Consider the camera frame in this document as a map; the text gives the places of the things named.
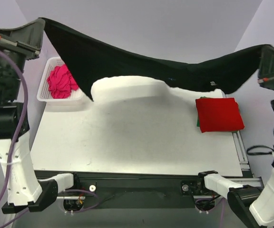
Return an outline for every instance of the pink cloth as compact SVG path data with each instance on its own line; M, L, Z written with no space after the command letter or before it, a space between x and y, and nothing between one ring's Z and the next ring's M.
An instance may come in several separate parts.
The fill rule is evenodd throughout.
M51 71L47 78L48 90L54 99L67 98L71 95L71 90L79 89L76 81L71 75L71 72L64 64L62 66L56 66Z

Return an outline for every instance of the black cloth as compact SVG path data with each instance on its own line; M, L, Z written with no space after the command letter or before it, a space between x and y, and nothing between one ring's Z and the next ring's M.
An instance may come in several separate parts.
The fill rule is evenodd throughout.
M230 94L259 68L261 50L267 46L253 46L206 62L188 64L128 52L56 21L43 19L49 40L90 99L91 87L97 80L132 75L158 79L170 87L198 92L218 88Z

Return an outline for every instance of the white table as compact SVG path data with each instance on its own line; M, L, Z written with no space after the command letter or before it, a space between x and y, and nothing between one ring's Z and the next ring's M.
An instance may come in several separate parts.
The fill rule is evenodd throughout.
M97 81L95 102L46 105L31 150L35 170L242 176L231 133L201 133L195 99L145 77Z

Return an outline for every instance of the red cloth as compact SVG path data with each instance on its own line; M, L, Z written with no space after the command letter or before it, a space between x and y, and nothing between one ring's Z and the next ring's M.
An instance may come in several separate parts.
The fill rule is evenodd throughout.
M51 96L55 99L67 98L71 95L72 89L79 89L76 81L71 75L71 72L65 64L62 66L56 66L47 78L47 82L49 85L48 90L50 91Z
M234 98L196 99L201 132L232 132L244 129Z

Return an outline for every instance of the gray wall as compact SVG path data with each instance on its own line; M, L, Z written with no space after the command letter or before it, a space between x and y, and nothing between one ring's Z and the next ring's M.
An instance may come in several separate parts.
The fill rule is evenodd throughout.
M24 25L27 22L24 15L20 11L15 0L0 0L0 28L15 28ZM46 63L46 57L41 55L40 59L29 61L26 63L24 76L27 80L29 89L29 123L31 126L31 139L33 142L37 132L39 121L42 116L44 104L36 100L36 94L41 79L41 75ZM0 189L3 185L3 173L0 166ZM4 216L0 210L0 225L3 224Z
M27 20L47 17L128 51L191 63L233 52L260 2L17 0Z
M263 0L236 49L257 44L274 46L274 0ZM270 101L274 99L274 92L261 88L257 74L254 74L233 96L240 104L245 123L245 129L241 131L245 147L255 144L272 146L274 113ZM249 157L252 171L264 182L270 177L272 160L272 156Z

